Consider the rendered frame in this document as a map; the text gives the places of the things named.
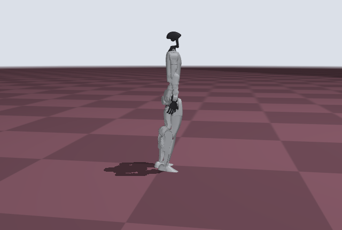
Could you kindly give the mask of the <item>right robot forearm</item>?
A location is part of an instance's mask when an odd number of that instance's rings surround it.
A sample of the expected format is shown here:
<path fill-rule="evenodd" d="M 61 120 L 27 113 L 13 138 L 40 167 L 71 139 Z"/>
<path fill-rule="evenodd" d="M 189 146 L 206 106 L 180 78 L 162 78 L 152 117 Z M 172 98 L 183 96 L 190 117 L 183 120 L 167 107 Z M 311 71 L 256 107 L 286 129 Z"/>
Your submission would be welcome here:
<path fill-rule="evenodd" d="M 172 78 L 172 82 L 171 82 L 173 101 L 176 101 L 178 99 L 178 94 L 179 94 L 179 91 L 178 91 L 179 82 L 178 82 L 178 80 L 179 80 L 179 75 L 174 74 L 173 78 Z"/>

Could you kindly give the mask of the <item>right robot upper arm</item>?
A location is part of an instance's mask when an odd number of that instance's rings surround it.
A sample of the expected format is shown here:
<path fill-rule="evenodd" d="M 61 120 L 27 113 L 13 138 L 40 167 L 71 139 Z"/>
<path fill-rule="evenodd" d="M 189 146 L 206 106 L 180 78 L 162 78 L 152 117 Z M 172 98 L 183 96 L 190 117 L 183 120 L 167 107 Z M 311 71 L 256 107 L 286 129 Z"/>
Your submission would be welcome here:
<path fill-rule="evenodd" d="M 172 79 L 173 75 L 177 74 L 176 70 L 177 70 L 178 54 L 174 53 L 174 52 L 170 53 L 169 54 L 169 60 L 170 60 L 170 76 Z M 179 76 L 179 78 L 180 78 L 180 76 Z"/>

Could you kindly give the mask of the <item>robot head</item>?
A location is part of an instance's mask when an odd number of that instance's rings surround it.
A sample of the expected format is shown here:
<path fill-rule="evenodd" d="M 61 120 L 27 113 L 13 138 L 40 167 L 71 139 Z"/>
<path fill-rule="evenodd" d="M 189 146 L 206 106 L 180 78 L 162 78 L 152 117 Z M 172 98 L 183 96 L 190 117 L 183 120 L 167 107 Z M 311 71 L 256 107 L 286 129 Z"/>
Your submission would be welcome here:
<path fill-rule="evenodd" d="M 172 51 L 173 49 L 179 48 L 178 39 L 181 37 L 181 34 L 178 32 L 170 32 L 167 34 L 167 39 L 171 39 L 171 41 L 176 41 L 176 45 L 170 46 L 168 51 Z"/>

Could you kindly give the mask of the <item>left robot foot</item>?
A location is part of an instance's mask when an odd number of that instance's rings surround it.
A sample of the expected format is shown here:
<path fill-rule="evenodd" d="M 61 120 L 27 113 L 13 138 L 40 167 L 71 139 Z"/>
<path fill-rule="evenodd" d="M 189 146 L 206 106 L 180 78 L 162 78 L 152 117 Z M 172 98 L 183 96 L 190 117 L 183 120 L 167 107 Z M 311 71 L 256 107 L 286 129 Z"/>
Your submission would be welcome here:
<path fill-rule="evenodd" d="M 162 161 L 161 161 L 162 162 Z M 157 161 L 154 165 L 155 168 L 158 168 L 160 164 L 164 164 L 164 163 L 161 163 L 160 161 Z M 170 166 L 173 166 L 173 164 L 169 163 Z"/>

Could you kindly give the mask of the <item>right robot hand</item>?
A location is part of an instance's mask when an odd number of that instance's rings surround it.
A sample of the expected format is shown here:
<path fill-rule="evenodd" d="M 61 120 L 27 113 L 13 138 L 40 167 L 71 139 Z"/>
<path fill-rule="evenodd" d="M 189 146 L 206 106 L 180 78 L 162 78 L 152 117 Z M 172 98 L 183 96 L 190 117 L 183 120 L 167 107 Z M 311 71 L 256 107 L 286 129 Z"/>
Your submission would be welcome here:
<path fill-rule="evenodd" d="M 178 100 L 178 99 L 177 99 Z M 178 110 L 178 106 L 177 106 L 177 101 L 173 101 L 173 95 L 172 95 L 172 98 L 171 98 L 171 103 L 169 105 L 169 109 L 167 111 L 167 113 L 169 114 L 173 114 L 174 112 L 176 112 L 176 108 Z M 171 109 L 171 110 L 170 110 Z M 170 111 L 170 112 L 169 112 Z M 172 112 L 172 113 L 171 113 Z"/>

